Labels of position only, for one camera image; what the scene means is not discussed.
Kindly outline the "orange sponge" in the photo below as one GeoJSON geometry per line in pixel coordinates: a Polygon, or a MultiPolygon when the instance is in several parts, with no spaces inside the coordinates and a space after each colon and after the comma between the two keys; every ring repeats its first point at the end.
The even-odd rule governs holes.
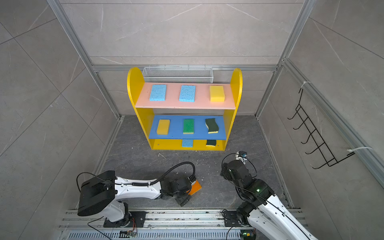
{"type": "Polygon", "coordinates": [[[199,183],[199,181],[196,180],[195,182],[192,183],[191,190],[188,192],[188,194],[192,196],[193,194],[197,193],[201,189],[202,189],[201,184],[199,183]]]}

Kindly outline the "blue sponge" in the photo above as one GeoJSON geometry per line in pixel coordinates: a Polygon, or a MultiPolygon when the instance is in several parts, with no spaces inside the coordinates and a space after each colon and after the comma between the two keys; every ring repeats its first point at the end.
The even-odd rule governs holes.
{"type": "Polygon", "coordinates": [[[162,102],[166,99],[166,85],[152,85],[150,93],[151,102],[162,102]]]}
{"type": "Polygon", "coordinates": [[[192,148],[193,146],[194,146],[194,140],[192,140],[192,139],[182,140],[182,147],[183,148],[192,148]]]}
{"type": "Polygon", "coordinates": [[[179,101],[194,103],[195,102],[196,86],[183,85],[181,87],[179,101]]]}

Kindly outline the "dark green sponge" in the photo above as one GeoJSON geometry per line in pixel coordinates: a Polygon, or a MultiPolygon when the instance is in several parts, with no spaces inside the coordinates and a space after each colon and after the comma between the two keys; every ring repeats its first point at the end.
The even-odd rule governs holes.
{"type": "Polygon", "coordinates": [[[215,118],[205,119],[205,123],[209,134],[216,134],[219,132],[219,126],[216,123],[215,118]]]}
{"type": "Polygon", "coordinates": [[[216,140],[207,140],[207,142],[206,142],[207,147],[215,147],[216,145],[217,145],[216,140]]]}

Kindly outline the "bright green sponge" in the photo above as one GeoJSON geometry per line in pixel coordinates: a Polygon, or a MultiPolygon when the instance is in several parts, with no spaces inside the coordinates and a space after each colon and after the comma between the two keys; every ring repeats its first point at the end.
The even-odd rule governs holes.
{"type": "Polygon", "coordinates": [[[189,135],[195,133],[195,121],[194,119],[183,120],[183,134],[189,135]]]}

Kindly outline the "yellow sponge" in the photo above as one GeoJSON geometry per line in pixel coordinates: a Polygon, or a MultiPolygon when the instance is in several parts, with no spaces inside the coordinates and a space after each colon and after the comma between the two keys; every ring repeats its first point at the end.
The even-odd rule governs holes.
{"type": "Polygon", "coordinates": [[[222,103],[226,99],[223,86],[210,86],[210,102],[222,103]]]}
{"type": "Polygon", "coordinates": [[[170,122],[169,119],[160,119],[157,127],[157,135],[168,135],[170,122]]]}

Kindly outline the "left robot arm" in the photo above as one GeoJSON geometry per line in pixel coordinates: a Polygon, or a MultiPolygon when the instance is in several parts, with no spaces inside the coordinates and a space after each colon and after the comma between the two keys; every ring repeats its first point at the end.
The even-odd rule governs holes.
{"type": "Polygon", "coordinates": [[[130,220],[127,199],[175,199],[183,207],[201,189],[195,176],[170,180],[129,180],[106,171],[83,182],[80,189],[79,217],[102,214],[110,223],[127,224],[130,220]]]}

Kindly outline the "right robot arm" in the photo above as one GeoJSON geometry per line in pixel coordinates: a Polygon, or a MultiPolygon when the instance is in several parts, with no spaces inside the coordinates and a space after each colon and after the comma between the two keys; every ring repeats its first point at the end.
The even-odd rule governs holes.
{"type": "Polygon", "coordinates": [[[315,240],[283,205],[272,188],[252,177],[240,160],[222,164],[221,176],[233,184],[244,202],[237,208],[242,225],[250,225],[270,240],[315,240]]]}

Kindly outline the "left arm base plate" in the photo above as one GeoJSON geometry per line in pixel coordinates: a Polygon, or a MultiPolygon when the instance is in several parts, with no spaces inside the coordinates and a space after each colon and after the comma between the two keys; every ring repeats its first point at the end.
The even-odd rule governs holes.
{"type": "Polygon", "coordinates": [[[145,211],[129,212],[122,220],[112,223],[107,218],[103,224],[104,228],[133,228],[134,224],[137,228],[142,228],[146,219],[145,211]]]}

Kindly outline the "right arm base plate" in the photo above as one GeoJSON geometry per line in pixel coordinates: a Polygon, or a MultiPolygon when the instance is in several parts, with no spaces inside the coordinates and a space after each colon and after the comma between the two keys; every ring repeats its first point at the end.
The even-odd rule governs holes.
{"type": "Polygon", "coordinates": [[[221,214],[222,214],[222,217],[224,219],[226,227],[241,227],[242,226],[242,224],[239,222],[236,211],[222,210],[221,214]]]}

